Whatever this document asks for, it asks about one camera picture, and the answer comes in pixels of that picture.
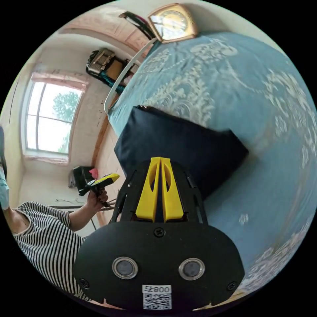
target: woman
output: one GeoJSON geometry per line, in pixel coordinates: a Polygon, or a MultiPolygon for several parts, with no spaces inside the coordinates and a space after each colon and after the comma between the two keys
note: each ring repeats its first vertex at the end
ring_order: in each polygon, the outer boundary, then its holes
{"type": "Polygon", "coordinates": [[[90,192],[86,204],[70,214],[35,201],[11,208],[6,179],[4,133],[0,127],[0,205],[17,244],[49,282],[80,299],[91,301],[73,277],[73,263],[85,241],[76,231],[84,228],[103,207],[102,203],[108,199],[107,192],[99,197],[90,192]]]}

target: wooden beam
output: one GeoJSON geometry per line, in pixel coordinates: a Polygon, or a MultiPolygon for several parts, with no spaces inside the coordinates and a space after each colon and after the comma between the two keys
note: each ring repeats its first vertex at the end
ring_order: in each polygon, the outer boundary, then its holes
{"type": "Polygon", "coordinates": [[[99,222],[99,226],[100,227],[103,227],[105,226],[107,223],[106,223],[106,219],[105,219],[105,216],[104,216],[104,213],[102,211],[98,211],[96,213],[96,216],[97,216],[97,219],[98,219],[98,222],[99,222]]]}
{"type": "MultiPolygon", "coordinates": [[[[112,105],[117,101],[118,98],[119,98],[119,95],[116,94],[115,97],[113,98],[113,101],[112,101],[110,107],[112,107],[112,105]]],[[[96,145],[95,145],[95,150],[94,150],[94,152],[93,152],[92,160],[91,160],[91,165],[92,165],[92,166],[95,166],[95,165],[96,165],[97,157],[98,157],[99,150],[100,150],[100,146],[101,146],[102,141],[103,141],[103,138],[104,138],[104,136],[105,136],[105,133],[106,133],[108,124],[109,124],[109,120],[108,120],[108,116],[106,116],[105,119],[104,119],[104,121],[103,121],[103,123],[102,123],[101,129],[100,129],[99,134],[98,134],[98,137],[97,137],[97,141],[96,141],[96,145]]]]}

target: black and white striped shirt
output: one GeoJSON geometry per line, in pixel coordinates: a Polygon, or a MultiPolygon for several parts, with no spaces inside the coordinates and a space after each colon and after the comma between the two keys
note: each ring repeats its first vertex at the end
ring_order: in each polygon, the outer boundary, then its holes
{"type": "Polygon", "coordinates": [[[21,204],[17,211],[30,225],[14,238],[32,265],[55,286],[89,300],[73,277],[73,264],[85,239],[69,228],[68,212],[35,201],[21,204]]]}

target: yellow tool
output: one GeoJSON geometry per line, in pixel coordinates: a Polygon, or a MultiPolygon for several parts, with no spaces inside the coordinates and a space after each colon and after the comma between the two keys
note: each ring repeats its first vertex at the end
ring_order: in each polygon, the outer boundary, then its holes
{"type": "Polygon", "coordinates": [[[100,179],[94,179],[91,182],[87,183],[86,186],[79,190],[79,195],[84,196],[90,190],[92,190],[95,194],[99,195],[99,193],[108,185],[113,184],[120,176],[118,174],[109,174],[100,179]]]}
{"type": "Polygon", "coordinates": [[[151,158],[149,170],[136,209],[136,216],[138,219],[151,220],[152,222],[155,221],[160,170],[164,222],[181,219],[184,215],[171,161],[169,158],[157,157],[151,158]]]}

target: bed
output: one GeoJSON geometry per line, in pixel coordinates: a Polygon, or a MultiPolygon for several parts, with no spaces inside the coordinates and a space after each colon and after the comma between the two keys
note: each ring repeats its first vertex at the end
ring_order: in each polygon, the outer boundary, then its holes
{"type": "Polygon", "coordinates": [[[205,208],[209,224],[239,249],[246,271],[239,290],[264,286],[296,252],[317,206],[317,113],[296,67],[230,32],[156,42],[108,112],[117,136],[139,104],[231,129],[250,150],[205,208]]]}

